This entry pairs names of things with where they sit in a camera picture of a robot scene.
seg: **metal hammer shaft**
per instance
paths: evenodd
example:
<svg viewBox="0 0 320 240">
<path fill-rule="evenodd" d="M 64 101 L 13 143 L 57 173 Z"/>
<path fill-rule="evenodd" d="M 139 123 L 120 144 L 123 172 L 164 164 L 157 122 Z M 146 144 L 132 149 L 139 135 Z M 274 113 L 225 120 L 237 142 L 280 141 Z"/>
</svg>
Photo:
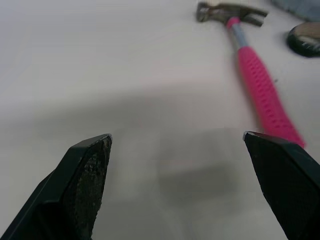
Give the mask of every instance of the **metal hammer shaft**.
<svg viewBox="0 0 320 240">
<path fill-rule="evenodd" d="M 248 46 L 245 34 L 240 27 L 240 19 L 238 17 L 232 17 L 226 23 L 226 27 L 233 33 L 238 49 Z"/>
</svg>

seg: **pink hammer handle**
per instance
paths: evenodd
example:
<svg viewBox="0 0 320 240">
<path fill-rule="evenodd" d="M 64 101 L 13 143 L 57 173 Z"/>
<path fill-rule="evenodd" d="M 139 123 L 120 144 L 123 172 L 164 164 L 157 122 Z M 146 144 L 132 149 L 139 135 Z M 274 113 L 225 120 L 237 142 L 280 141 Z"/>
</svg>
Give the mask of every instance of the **pink hammer handle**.
<svg viewBox="0 0 320 240">
<path fill-rule="evenodd" d="M 305 143 L 287 116 L 267 68 L 256 52 L 250 46 L 243 46 L 237 55 L 243 80 L 265 133 L 286 139 L 303 148 Z"/>
</svg>

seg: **white surface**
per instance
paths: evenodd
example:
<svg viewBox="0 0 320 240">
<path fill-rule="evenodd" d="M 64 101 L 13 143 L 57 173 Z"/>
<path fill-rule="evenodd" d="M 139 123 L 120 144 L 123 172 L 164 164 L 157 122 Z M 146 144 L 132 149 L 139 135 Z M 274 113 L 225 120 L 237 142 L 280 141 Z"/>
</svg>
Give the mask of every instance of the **white surface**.
<svg viewBox="0 0 320 240">
<path fill-rule="evenodd" d="M 267 1 L 248 40 L 320 159 L 320 59 Z M 0 8 L 0 233 L 77 142 L 111 133 L 102 239 L 286 239 L 242 141 L 257 130 L 234 49 L 192 0 L 8 0 Z"/>
</svg>

